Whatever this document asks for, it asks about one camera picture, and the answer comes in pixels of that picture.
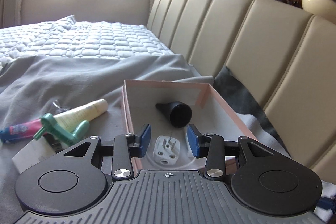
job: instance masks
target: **gray blanket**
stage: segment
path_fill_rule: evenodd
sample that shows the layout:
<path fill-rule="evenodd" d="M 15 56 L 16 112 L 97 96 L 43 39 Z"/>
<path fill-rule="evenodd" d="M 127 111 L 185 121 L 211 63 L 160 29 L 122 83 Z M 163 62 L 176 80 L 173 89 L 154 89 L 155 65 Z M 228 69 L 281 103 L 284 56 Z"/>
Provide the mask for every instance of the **gray blanket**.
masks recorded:
<path fill-rule="evenodd" d="M 182 55 L 137 56 L 123 60 L 102 58 L 28 57 L 8 64 L 0 73 L 0 128 L 32 121 L 49 111 L 57 99 L 77 107 L 104 98 L 109 108 L 90 123 L 88 136 L 112 140 L 125 133 L 120 110 L 125 79 L 190 81 L 212 84 L 201 77 Z M 0 147 L 0 223 L 13 223 L 22 215 L 14 194 L 18 177 L 11 158 L 28 141 Z"/>

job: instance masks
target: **cream tube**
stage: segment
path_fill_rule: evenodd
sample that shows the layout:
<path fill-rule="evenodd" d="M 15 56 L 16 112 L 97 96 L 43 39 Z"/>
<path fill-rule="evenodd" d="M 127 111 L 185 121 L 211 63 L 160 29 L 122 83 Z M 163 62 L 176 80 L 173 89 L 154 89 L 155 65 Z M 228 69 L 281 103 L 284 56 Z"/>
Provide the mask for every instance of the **cream tube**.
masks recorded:
<path fill-rule="evenodd" d="M 105 99 L 100 99 L 57 114 L 54 118 L 65 130 L 73 132 L 82 121 L 91 121 L 92 119 L 100 116 L 107 111 L 107 107 L 108 104 Z"/>

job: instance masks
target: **beige leather headboard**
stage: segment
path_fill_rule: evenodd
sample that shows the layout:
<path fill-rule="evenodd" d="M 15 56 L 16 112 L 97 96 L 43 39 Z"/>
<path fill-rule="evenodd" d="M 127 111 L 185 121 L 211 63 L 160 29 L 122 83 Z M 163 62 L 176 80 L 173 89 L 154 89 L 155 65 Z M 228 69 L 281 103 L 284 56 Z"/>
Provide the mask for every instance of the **beige leather headboard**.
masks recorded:
<path fill-rule="evenodd" d="M 292 157 L 336 183 L 336 25 L 273 0 L 155 0 L 147 28 L 202 75 L 230 68 Z"/>

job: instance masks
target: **black nozzle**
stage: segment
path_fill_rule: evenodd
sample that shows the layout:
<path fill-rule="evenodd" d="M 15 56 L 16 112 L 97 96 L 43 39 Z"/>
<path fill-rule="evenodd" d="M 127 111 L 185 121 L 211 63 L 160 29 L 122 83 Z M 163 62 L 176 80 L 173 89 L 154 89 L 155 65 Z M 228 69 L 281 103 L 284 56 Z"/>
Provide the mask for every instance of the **black nozzle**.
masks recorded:
<path fill-rule="evenodd" d="M 171 102 L 168 104 L 156 104 L 158 110 L 167 118 L 173 127 L 185 127 L 193 115 L 190 106 L 182 102 Z"/>

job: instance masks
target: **box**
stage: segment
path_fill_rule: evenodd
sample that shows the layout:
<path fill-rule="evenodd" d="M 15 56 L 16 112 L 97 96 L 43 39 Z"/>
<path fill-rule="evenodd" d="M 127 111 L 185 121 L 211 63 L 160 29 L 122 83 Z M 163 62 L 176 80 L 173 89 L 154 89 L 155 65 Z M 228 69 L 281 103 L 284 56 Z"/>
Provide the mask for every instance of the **box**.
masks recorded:
<path fill-rule="evenodd" d="M 206 159 L 193 157 L 186 139 L 186 127 L 174 128 L 155 107 L 157 103 L 180 101 L 189 105 L 193 115 L 190 123 L 202 133 L 221 135 L 225 140 L 237 141 L 239 136 L 255 136 L 239 119 L 232 108 L 210 84 L 125 80 L 122 89 L 122 108 L 126 128 L 137 133 L 145 123 L 151 125 L 151 142 L 144 158 L 132 159 L 134 172 L 146 170 L 195 170 L 205 166 Z M 180 153 L 174 165 L 154 160 L 155 143 L 160 136 L 172 136 L 180 142 Z M 226 173 L 236 170 L 234 157 L 226 157 Z"/>

